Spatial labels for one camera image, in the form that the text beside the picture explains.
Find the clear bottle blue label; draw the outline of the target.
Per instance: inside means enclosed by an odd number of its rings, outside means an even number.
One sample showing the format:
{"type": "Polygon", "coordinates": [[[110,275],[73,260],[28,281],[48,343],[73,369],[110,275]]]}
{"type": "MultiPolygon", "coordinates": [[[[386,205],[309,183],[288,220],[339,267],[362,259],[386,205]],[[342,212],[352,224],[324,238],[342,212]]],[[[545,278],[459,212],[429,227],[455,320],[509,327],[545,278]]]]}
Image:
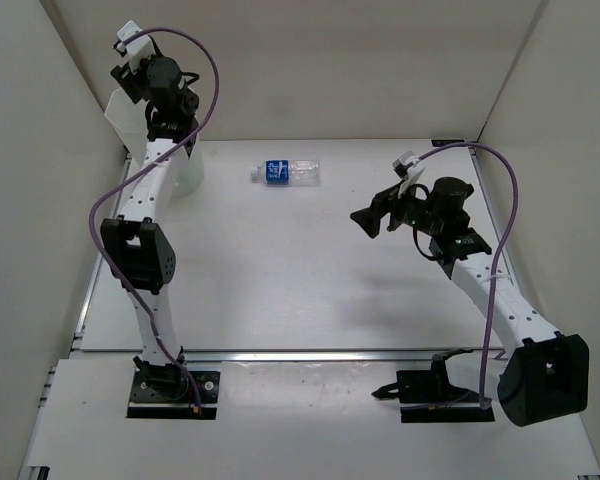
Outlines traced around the clear bottle blue label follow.
{"type": "Polygon", "coordinates": [[[252,168],[250,178],[272,187],[313,187],[320,183],[320,164],[314,160],[266,160],[252,168]]]}

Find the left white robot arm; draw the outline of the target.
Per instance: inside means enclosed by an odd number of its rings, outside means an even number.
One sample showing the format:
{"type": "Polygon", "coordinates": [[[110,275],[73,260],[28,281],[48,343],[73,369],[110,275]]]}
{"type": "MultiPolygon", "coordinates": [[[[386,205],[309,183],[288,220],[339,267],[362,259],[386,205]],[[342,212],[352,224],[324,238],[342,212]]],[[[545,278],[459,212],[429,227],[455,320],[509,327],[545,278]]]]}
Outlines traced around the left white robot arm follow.
{"type": "Polygon", "coordinates": [[[114,276],[128,280],[125,289],[134,306],[142,352],[134,363],[141,380],[167,402],[192,396],[190,377],[182,370],[168,300],[176,254],[160,219],[189,164],[196,139],[198,96],[190,89],[177,62],[155,54],[136,70],[112,72],[133,102],[145,102],[147,142],[143,164],[151,170],[133,182],[126,203],[114,218],[102,221],[104,248],[115,264],[114,276]]]}

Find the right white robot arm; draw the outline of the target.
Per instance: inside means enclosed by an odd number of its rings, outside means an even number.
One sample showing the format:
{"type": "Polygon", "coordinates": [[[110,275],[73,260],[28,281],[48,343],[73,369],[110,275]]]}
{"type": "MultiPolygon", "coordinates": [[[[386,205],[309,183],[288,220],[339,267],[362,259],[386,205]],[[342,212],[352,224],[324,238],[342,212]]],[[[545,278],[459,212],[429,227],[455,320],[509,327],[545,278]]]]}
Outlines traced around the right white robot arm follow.
{"type": "Polygon", "coordinates": [[[501,271],[464,209],[473,192],[471,184],[454,177],[440,178],[432,188],[402,182],[376,194],[350,217],[371,238],[379,235],[383,218],[391,231],[406,225],[414,235],[428,235],[425,258],[437,263],[484,315],[506,360],[451,350],[434,355],[423,372],[400,373],[395,383],[373,395],[397,398],[407,410],[497,402],[519,427],[580,413],[588,404],[588,345],[544,319],[501,271]]]}

